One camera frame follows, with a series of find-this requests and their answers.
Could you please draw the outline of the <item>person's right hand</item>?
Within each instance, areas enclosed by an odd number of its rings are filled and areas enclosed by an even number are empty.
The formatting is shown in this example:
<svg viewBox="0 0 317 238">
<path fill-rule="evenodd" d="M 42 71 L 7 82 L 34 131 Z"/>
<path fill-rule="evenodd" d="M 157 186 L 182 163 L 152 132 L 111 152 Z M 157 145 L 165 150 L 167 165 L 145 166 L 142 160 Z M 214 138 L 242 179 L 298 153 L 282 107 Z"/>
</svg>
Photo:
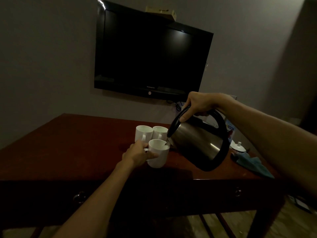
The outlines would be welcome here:
<svg viewBox="0 0 317 238">
<path fill-rule="evenodd" d="M 205 116 L 212 109 L 227 115 L 228 110 L 237 103 L 237 100 L 223 93 L 190 92 L 184 107 L 193 109 L 194 115 Z"/>
</svg>

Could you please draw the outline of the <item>person's left hand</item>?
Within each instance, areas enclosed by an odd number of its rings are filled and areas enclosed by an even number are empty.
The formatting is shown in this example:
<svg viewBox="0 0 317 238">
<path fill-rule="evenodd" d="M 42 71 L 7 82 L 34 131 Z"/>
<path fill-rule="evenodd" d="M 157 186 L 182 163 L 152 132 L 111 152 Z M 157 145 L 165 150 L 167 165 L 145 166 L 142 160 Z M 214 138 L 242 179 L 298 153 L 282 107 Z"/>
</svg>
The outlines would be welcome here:
<svg viewBox="0 0 317 238">
<path fill-rule="evenodd" d="M 122 160 L 132 168 L 137 168 L 146 162 L 146 160 L 139 160 L 139 140 L 130 145 L 122 155 Z"/>
</svg>

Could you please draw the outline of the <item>white ceramic mug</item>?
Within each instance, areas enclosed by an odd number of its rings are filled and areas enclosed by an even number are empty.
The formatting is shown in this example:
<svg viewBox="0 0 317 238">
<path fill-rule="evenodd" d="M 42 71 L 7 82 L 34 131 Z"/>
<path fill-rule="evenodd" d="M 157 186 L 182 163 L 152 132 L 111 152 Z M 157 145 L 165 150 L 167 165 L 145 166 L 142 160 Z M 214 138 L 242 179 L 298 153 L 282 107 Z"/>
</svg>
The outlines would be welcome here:
<svg viewBox="0 0 317 238">
<path fill-rule="evenodd" d="M 147 160 L 148 165 L 152 168 L 162 168 L 166 163 L 169 148 L 170 147 L 167 145 L 167 142 L 164 140 L 150 140 L 148 143 L 148 148 L 145 148 L 145 151 L 150 151 L 154 154 L 158 154 L 158 157 Z"/>
<path fill-rule="evenodd" d="M 136 127 L 135 139 L 134 142 L 141 140 L 145 143 L 148 143 L 152 140 L 153 137 L 153 128 L 146 125 L 138 125 Z"/>
<path fill-rule="evenodd" d="M 162 126 L 154 126 L 152 139 L 167 141 L 167 133 L 168 133 L 168 128 L 162 127 Z"/>
</svg>

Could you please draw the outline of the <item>stainless steel electric kettle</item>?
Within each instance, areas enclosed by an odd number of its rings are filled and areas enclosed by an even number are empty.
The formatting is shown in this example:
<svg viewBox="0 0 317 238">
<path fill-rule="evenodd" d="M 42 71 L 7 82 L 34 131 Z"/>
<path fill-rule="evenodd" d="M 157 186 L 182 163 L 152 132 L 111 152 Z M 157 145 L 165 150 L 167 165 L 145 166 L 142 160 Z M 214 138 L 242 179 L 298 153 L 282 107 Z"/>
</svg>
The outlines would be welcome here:
<svg viewBox="0 0 317 238">
<path fill-rule="evenodd" d="M 209 172 L 216 169 L 228 154 L 228 131 L 224 119 L 214 109 L 207 114 L 215 119 L 217 128 L 195 116 L 181 123 L 180 118 L 190 107 L 184 108 L 173 120 L 167 133 L 168 141 L 189 162 Z"/>
</svg>

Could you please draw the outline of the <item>person's left forearm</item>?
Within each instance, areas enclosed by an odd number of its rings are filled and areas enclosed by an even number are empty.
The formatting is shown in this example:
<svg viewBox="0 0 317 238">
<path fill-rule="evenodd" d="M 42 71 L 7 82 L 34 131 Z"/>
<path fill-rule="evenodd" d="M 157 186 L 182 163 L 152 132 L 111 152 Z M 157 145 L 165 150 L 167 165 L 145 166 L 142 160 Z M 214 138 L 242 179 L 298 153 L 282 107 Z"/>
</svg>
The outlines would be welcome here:
<svg viewBox="0 0 317 238">
<path fill-rule="evenodd" d="M 136 167 L 137 163 L 133 159 L 120 161 L 109 177 L 52 238 L 104 238 L 117 199 Z"/>
</svg>

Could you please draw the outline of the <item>person's right forearm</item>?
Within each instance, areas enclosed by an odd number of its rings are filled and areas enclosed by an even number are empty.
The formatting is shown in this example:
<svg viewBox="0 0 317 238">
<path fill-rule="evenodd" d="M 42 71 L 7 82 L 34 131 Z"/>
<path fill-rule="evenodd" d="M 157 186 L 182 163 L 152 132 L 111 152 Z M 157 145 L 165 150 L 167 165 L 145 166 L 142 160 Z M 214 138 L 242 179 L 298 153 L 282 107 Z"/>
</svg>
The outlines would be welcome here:
<svg viewBox="0 0 317 238">
<path fill-rule="evenodd" d="M 277 171 L 317 199 L 317 136 L 221 95 L 217 109 Z"/>
</svg>

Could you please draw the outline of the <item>white and blue box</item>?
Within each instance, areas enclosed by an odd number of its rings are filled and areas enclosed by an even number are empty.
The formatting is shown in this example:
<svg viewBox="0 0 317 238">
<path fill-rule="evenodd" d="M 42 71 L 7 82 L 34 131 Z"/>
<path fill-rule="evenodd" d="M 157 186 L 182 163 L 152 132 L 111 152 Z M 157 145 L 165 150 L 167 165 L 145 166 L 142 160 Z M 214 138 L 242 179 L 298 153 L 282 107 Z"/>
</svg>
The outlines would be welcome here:
<svg viewBox="0 0 317 238">
<path fill-rule="evenodd" d="M 227 117 L 224 119 L 224 121 L 226 124 L 227 133 L 228 133 L 228 141 L 229 143 L 231 143 L 236 127 L 231 123 L 231 121 Z"/>
</svg>

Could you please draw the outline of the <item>white lidded sugar bowl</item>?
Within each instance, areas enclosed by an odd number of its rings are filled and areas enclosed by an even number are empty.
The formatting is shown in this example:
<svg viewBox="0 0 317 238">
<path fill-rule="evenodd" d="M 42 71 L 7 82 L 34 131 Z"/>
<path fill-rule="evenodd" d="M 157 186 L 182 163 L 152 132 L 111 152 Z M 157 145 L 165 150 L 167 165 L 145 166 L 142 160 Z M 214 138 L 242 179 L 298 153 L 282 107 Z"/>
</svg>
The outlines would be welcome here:
<svg viewBox="0 0 317 238">
<path fill-rule="evenodd" d="M 247 152 L 247 150 L 242 146 L 241 142 L 235 143 L 233 140 L 231 141 L 230 148 L 240 153 Z"/>
</svg>

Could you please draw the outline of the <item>dark wooden desk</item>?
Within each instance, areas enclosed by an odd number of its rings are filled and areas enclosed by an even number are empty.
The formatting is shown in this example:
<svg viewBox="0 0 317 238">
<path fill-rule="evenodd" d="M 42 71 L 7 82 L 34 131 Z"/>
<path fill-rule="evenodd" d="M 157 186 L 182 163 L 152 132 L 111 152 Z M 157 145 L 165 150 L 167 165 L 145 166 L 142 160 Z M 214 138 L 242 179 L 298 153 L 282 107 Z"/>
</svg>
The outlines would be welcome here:
<svg viewBox="0 0 317 238">
<path fill-rule="evenodd" d="M 110 175 L 140 121 L 62 114 L 0 149 L 0 237 L 8 228 L 63 224 Z M 163 168 L 144 164 L 127 181 L 111 221 L 256 210 L 247 237 L 264 237 L 283 207 L 282 177 L 256 176 L 234 163 L 204 172 L 176 151 Z M 242 190 L 235 196 L 236 187 Z"/>
</svg>

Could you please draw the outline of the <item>black flat screen television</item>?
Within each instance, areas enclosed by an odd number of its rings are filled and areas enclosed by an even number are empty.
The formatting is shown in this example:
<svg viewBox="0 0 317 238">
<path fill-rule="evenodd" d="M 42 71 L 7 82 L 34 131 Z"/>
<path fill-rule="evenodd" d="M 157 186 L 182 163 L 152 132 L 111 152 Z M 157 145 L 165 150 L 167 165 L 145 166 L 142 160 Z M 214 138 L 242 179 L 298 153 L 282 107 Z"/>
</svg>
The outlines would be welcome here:
<svg viewBox="0 0 317 238">
<path fill-rule="evenodd" d="M 199 91 L 213 35 L 98 0 L 94 88 L 186 101 Z"/>
</svg>

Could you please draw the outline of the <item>teal cleaning cloth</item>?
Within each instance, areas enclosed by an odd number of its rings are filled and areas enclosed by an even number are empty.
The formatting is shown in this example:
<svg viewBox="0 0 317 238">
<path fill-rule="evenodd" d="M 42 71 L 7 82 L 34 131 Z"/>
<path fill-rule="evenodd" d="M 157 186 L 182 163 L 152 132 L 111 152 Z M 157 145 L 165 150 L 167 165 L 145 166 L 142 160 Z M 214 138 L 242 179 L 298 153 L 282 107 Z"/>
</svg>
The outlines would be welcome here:
<svg viewBox="0 0 317 238">
<path fill-rule="evenodd" d="M 247 152 L 232 152 L 230 157 L 236 164 L 257 176 L 275 179 L 271 172 L 262 164 L 259 157 L 251 157 Z"/>
</svg>

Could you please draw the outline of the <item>yellowish cardboard box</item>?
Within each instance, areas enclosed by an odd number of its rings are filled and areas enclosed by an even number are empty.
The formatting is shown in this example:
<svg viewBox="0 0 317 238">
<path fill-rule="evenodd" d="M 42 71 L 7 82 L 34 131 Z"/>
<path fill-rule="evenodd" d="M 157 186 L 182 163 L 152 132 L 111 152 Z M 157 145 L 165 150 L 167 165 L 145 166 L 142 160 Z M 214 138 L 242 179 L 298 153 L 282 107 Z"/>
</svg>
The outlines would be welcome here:
<svg viewBox="0 0 317 238">
<path fill-rule="evenodd" d="M 176 21 L 176 17 L 177 17 L 175 10 L 172 10 L 172 9 L 160 9 L 160 8 L 146 6 L 145 12 L 153 14 L 153 15 L 161 16 L 172 21 Z"/>
</svg>

